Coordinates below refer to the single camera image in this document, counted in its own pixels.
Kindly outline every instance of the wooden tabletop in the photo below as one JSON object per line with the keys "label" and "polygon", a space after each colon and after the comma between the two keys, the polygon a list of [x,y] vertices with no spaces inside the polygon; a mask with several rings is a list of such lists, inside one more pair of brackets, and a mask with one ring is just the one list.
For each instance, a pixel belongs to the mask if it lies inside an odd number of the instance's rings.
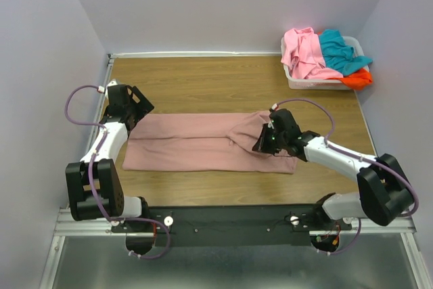
{"label": "wooden tabletop", "polygon": [[[353,91],[294,90],[279,57],[115,59],[112,78],[137,86],[154,113],[219,113],[267,110],[286,98],[307,97],[336,121],[331,140],[373,154]],[[303,102],[286,104],[301,130],[325,135],[327,116]],[[281,204],[316,202],[331,192],[357,190],[355,182],[312,162],[299,161],[293,175],[259,172],[124,171],[126,144],[116,168],[123,192],[150,205]]]}

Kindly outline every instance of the white plastic basket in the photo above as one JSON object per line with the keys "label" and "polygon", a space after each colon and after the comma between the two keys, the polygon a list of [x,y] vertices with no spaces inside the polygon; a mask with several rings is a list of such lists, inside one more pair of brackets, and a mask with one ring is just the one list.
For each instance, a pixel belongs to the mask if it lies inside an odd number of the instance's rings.
{"label": "white plastic basket", "polygon": [[[358,40],[354,37],[343,37],[347,45],[353,47],[355,51],[355,56],[364,55],[362,47],[359,45]],[[284,55],[286,51],[286,44],[284,43],[284,38],[281,39],[281,54]],[[327,79],[295,79],[290,76],[289,67],[283,64],[284,71],[286,72],[286,77],[289,80],[289,87],[292,89],[333,89],[346,91],[351,88],[347,87],[341,81],[327,80]]]}

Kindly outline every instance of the pink cloth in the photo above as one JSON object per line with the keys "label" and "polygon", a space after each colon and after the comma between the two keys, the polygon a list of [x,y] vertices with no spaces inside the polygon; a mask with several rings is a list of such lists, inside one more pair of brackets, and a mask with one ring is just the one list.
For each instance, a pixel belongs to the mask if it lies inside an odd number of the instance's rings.
{"label": "pink cloth", "polygon": [[286,151],[286,157],[252,151],[268,122],[266,111],[148,114],[130,134],[123,169],[293,173],[297,158]]}
{"label": "pink cloth", "polygon": [[319,36],[311,27],[292,28],[284,34],[284,51],[281,62],[289,67],[296,79],[343,78],[337,70],[326,68],[320,48]]}

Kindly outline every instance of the white wall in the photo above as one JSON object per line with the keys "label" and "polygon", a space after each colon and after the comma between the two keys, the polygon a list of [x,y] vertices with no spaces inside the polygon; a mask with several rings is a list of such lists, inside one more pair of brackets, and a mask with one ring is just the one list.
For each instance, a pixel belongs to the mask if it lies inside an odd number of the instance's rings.
{"label": "white wall", "polygon": [[419,195],[416,238],[433,275],[432,0],[380,0],[359,41],[375,81],[362,108],[378,152],[400,160]]}
{"label": "white wall", "polygon": [[80,0],[110,53],[278,51],[294,26],[357,35],[379,0]]}
{"label": "white wall", "polygon": [[[78,0],[2,0],[1,13],[0,288],[38,288],[64,169],[89,132],[66,121],[64,102],[102,78],[106,52]],[[73,115],[93,117],[95,100],[80,94]]]}

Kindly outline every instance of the folded pink fabric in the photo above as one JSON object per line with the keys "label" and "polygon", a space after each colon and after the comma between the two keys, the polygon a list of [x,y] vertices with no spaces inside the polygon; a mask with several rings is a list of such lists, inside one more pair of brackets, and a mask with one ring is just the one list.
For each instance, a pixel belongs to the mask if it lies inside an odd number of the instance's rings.
{"label": "folded pink fabric", "polygon": [[296,79],[343,78],[337,70],[326,68],[320,48],[319,36],[311,27],[292,28],[284,34],[286,50],[281,62],[289,67]]}
{"label": "folded pink fabric", "polygon": [[123,169],[293,173],[297,158],[252,151],[269,112],[148,114],[128,140]]}

